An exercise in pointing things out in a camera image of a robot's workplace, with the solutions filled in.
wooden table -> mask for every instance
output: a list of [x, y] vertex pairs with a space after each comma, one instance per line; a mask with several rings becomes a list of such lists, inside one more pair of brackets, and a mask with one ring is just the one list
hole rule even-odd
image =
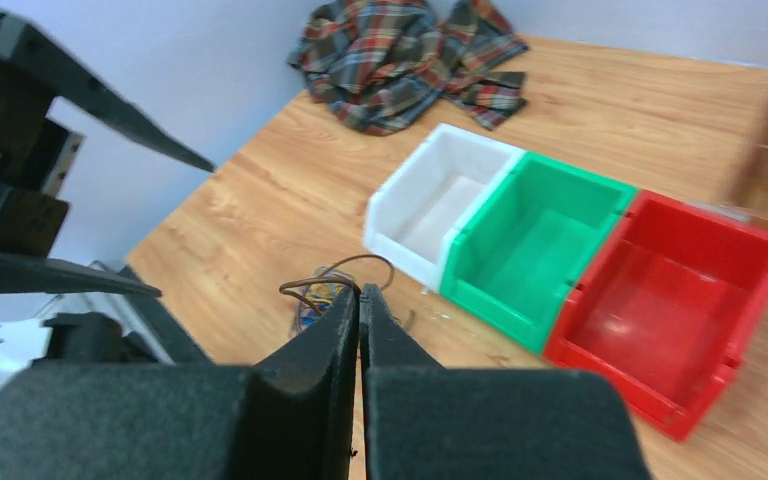
[[[277, 286], [363, 251], [367, 199], [438, 123], [538, 151], [677, 197], [713, 201], [768, 102], [768, 71], [533, 38], [505, 69], [531, 102], [494, 132], [438, 102], [410, 129], [376, 138], [296, 97], [128, 257], [219, 363], [252, 363], [288, 339], [293, 300]], [[383, 282], [374, 263], [347, 268]], [[385, 292], [411, 335], [447, 366], [543, 367], [481, 321], [399, 274]], [[364, 478], [357, 397], [353, 479]], [[738, 381], [684, 444], [635, 419], [661, 479], [768, 480], [768, 311]]]

red storage bin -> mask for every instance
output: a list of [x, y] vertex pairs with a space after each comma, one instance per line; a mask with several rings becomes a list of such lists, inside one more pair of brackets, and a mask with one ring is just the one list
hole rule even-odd
[[607, 376], [683, 440], [768, 302], [768, 232], [641, 191], [567, 297], [544, 355]]

wire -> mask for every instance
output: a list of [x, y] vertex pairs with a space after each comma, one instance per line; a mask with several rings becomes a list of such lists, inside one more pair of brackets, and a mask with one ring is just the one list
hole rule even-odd
[[[316, 316], [319, 317], [319, 316], [322, 316], [325, 310], [327, 310], [328, 307], [331, 306], [334, 299], [336, 299], [337, 294], [340, 293], [340, 291], [342, 291], [343, 288], [350, 287], [352, 288], [352, 290], [354, 290], [355, 296], [360, 296], [361, 289], [357, 285], [357, 283], [354, 282], [354, 279], [346, 278], [349, 276], [346, 274], [343, 274], [342, 272], [336, 269], [341, 265], [345, 265], [349, 262], [365, 259], [365, 258], [380, 260], [384, 262], [387, 265], [387, 267], [389, 267], [390, 274], [387, 276], [387, 281], [384, 282], [384, 285], [380, 287], [381, 290], [386, 290], [387, 287], [393, 284], [393, 279], [396, 276], [396, 268], [386, 258], [382, 257], [381, 255], [375, 255], [372, 253], [365, 253], [361, 255], [353, 255], [351, 257], [346, 257], [342, 260], [337, 261], [336, 263], [332, 264], [331, 266], [325, 269], [317, 269], [317, 275], [315, 277], [305, 278], [303, 280], [296, 280], [293, 282], [287, 282], [278, 287], [278, 291], [282, 295], [289, 295], [299, 301], [299, 303], [296, 304], [296, 314], [293, 320], [292, 332], [294, 335], [298, 335], [305, 328], [305, 325], [303, 325], [303, 315], [302, 315], [304, 310], [303, 305], [307, 306], [313, 313], [316, 314]], [[335, 271], [337, 272], [337, 275], [328, 275], [329, 273], [332, 273]], [[340, 287], [338, 289], [328, 290], [324, 295], [320, 292], [313, 292], [313, 294], [310, 295], [313, 297], [313, 299], [309, 298], [308, 293], [310, 292], [310, 288], [312, 286], [334, 285], [334, 284], [342, 285], [343, 287]], [[294, 290], [299, 287], [303, 287], [301, 290], [301, 293]], [[415, 317], [415, 313], [413, 310], [411, 310], [411, 316], [408, 320], [409, 325], [413, 324], [414, 317]]]

black metal bracket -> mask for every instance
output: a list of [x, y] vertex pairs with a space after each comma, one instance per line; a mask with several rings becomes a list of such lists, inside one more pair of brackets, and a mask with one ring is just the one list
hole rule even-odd
[[136, 333], [123, 335], [122, 326], [101, 313], [61, 313], [46, 320], [51, 329], [45, 357], [36, 362], [157, 363]]
[[83, 141], [46, 117], [58, 97], [133, 142], [201, 170], [214, 169], [33, 23], [0, 9], [0, 293], [159, 296], [155, 288], [116, 275], [44, 260], [69, 211], [56, 196]]

white storage bin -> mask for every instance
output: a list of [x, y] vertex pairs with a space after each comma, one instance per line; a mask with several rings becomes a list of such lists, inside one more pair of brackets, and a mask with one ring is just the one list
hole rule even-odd
[[439, 291], [452, 241], [524, 154], [438, 125], [369, 199], [364, 246]]

